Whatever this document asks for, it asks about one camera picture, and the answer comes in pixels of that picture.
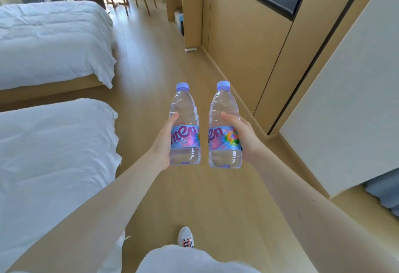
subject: bottle label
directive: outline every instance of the bottle label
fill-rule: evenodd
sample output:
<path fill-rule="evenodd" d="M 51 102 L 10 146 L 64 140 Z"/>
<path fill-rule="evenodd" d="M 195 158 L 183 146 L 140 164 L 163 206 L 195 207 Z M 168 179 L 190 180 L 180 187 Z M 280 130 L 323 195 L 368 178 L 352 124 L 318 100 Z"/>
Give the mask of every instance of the bottle label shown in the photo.
<path fill-rule="evenodd" d="M 200 147 L 200 128 L 193 125 L 173 126 L 171 149 Z"/>
<path fill-rule="evenodd" d="M 237 130 L 232 126 L 209 129 L 209 150 L 242 150 Z"/>

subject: plastic water bottle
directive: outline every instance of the plastic water bottle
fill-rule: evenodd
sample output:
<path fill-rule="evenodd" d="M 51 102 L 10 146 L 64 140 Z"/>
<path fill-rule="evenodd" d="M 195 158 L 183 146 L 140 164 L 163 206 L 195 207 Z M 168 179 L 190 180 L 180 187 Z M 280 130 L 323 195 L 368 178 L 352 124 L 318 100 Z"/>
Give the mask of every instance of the plastic water bottle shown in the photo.
<path fill-rule="evenodd" d="M 226 80 L 217 83 L 217 93 L 209 111 L 209 164 L 211 167 L 241 167 L 241 145 L 236 129 L 222 119 L 226 112 L 238 116 L 238 106 Z"/>
<path fill-rule="evenodd" d="M 198 164 L 201 159 L 200 122 L 197 107 L 188 93 L 187 83 L 176 85 L 176 95 L 170 106 L 169 115 L 179 113 L 172 127 L 170 146 L 171 165 Z"/>

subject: white sneaker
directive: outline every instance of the white sneaker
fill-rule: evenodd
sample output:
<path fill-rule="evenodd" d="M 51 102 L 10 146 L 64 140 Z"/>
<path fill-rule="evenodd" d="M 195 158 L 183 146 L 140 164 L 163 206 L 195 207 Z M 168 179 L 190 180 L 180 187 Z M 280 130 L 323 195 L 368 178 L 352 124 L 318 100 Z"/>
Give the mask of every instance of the white sneaker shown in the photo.
<path fill-rule="evenodd" d="M 194 248 L 194 237 L 188 227 L 182 227 L 177 237 L 177 245 Z"/>

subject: shoelace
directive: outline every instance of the shoelace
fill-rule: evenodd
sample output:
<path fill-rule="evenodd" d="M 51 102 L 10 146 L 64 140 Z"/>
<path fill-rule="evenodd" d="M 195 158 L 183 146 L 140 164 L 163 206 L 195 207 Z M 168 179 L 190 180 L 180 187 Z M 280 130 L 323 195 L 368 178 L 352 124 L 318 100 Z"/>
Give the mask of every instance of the shoelace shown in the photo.
<path fill-rule="evenodd" d="M 186 238 L 183 240 L 183 247 L 189 247 L 193 248 L 194 247 L 194 242 L 191 238 Z"/>

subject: white bedsheet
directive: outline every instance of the white bedsheet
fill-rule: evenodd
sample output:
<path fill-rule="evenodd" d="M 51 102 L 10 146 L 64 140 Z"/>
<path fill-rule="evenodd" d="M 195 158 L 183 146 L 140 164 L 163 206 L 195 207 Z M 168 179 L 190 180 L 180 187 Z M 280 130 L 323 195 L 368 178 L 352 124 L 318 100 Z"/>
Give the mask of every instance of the white bedsheet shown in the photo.
<path fill-rule="evenodd" d="M 116 118 L 92 99 L 0 113 L 0 272 L 115 179 Z M 121 272 L 123 241 L 99 272 Z"/>
<path fill-rule="evenodd" d="M 0 90 L 90 74 L 112 88 L 112 20 L 90 1 L 0 6 Z"/>

